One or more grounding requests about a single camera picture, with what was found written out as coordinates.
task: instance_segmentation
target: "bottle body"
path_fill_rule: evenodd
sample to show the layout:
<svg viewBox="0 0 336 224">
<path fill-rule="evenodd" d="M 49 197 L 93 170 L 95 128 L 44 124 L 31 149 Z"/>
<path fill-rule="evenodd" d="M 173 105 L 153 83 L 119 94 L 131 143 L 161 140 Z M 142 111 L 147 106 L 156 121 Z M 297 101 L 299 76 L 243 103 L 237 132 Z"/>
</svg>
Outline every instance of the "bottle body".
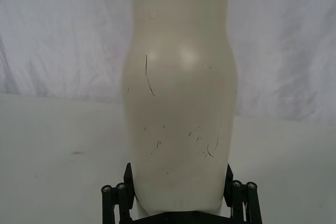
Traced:
<svg viewBox="0 0 336 224">
<path fill-rule="evenodd" d="M 222 203 L 237 77 L 227 0 L 134 0 L 122 74 L 135 193 L 149 214 Z"/>
</svg>

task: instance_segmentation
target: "black mark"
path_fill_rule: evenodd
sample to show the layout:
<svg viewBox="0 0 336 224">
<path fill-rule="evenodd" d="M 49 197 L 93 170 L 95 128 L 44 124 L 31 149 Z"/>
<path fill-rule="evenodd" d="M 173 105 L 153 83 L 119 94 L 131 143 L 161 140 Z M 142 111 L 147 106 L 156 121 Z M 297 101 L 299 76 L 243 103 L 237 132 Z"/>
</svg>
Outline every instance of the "black mark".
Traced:
<svg viewBox="0 0 336 224">
<path fill-rule="evenodd" d="M 214 157 L 213 155 L 211 155 L 211 153 L 209 152 L 209 145 L 208 145 L 208 147 L 207 147 L 207 150 L 208 150 L 208 154 L 210 155 L 210 157 Z"/>
<path fill-rule="evenodd" d="M 147 55 L 146 55 L 145 75 L 147 76 Z"/>
<path fill-rule="evenodd" d="M 149 89 L 151 90 L 152 95 L 155 96 L 155 94 L 154 94 L 154 92 L 153 92 L 153 89 L 152 89 L 152 87 L 151 87 L 151 84 L 150 84 L 150 82 L 149 82 L 149 78 L 148 78 L 148 76 L 147 76 L 147 55 L 146 55 L 146 64 L 145 64 L 145 75 L 146 75 L 146 77 L 147 77 L 148 87 L 149 87 Z"/>
<path fill-rule="evenodd" d="M 72 155 L 81 155 L 84 154 L 84 152 L 71 152 Z"/>
<path fill-rule="evenodd" d="M 158 146 L 161 144 L 161 141 L 158 141 L 158 143 L 156 144 L 156 148 L 158 148 Z"/>
<path fill-rule="evenodd" d="M 151 92 L 152 92 L 152 95 L 155 96 L 155 94 L 154 94 L 154 92 L 153 92 L 153 90 L 152 90 L 151 84 L 149 83 L 149 79 L 148 79 L 148 77 L 147 77 L 147 83 L 148 83 L 148 87 L 149 87 L 149 89 L 150 89 Z"/>
<path fill-rule="evenodd" d="M 217 138 L 217 143 L 216 143 L 215 150 L 217 150 L 217 146 L 218 146 L 218 140 L 219 140 L 219 137 Z"/>
</svg>

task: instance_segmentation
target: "white backdrop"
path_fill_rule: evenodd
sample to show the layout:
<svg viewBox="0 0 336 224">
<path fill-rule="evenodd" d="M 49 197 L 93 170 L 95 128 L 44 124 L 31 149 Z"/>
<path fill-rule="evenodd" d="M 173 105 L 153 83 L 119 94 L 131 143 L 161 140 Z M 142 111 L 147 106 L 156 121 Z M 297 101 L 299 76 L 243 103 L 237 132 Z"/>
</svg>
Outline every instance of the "white backdrop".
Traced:
<svg viewBox="0 0 336 224">
<path fill-rule="evenodd" d="M 336 124 L 336 0 L 229 0 L 237 114 Z M 131 0 L 0 0 L 0 92 L 121 102 Z"/>
</svg>

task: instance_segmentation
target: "bolt head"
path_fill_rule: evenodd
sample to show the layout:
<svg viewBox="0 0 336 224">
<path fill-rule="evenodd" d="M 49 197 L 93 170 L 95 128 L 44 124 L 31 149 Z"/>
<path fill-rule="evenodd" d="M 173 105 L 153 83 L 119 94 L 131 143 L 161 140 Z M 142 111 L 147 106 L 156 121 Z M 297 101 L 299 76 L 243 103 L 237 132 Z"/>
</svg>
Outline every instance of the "bolt head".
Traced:
<svg viewBox="0 0 336 224">
<path fill-rule="evenodd" d="M 248 187 L 251 189 L 256 189 L 256 185 L 253 183 L 248 183 Z"/>
<path fill-rule="evenodd" d="M 119 190 L 122 190 L 125 188 L 125 184 L 119 184 L 118 187 L 117 187 Z"/>
<path fill-rule="evenodd" d="M 236 187 L 239 187 L 240 186 L 240 183 L 238 181 L 234 181 L 233 182 L 233 185 L 236 186 Z"/>
<path fill-rule="evenodd" d="M 103 188 L 103 192 L 104 192 L 104 193 L 106 193 L 106 192 L 109 191 L 109 190 L 111 190 L 111 187 L 108 187 L 108 186 L 107 186 L 107 187 L 104 187 L 104 188 Z"/>
</svg>

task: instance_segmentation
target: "black robotic gripper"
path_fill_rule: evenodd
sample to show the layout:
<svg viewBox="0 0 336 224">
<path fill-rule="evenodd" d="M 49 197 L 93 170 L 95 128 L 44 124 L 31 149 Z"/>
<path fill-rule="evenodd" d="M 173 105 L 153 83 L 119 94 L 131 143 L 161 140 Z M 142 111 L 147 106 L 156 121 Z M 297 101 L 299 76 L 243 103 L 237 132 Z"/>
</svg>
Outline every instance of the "black robotic gripper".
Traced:
<svg viewBox="0 0 336 224">
<path fill-rule="evenodd" d="M 262 224 L 257 185 L 248 182 L 246 185 L 233 180 L 230 166 L 227 166 L 224 199 L 231 208 L 231 217 L 211 215 L 199 211 L 164 212 L 162 214 L 132 220 L 130 209 L 133 207 L 135 192 L 133 187 L 131 164 L 128 163 L 124 183 L 116 187 L 103 186 L 102 209 L 103 224 L 115 224 L 114 207 L 119 205 L 119 224 Z"/>
</svg>

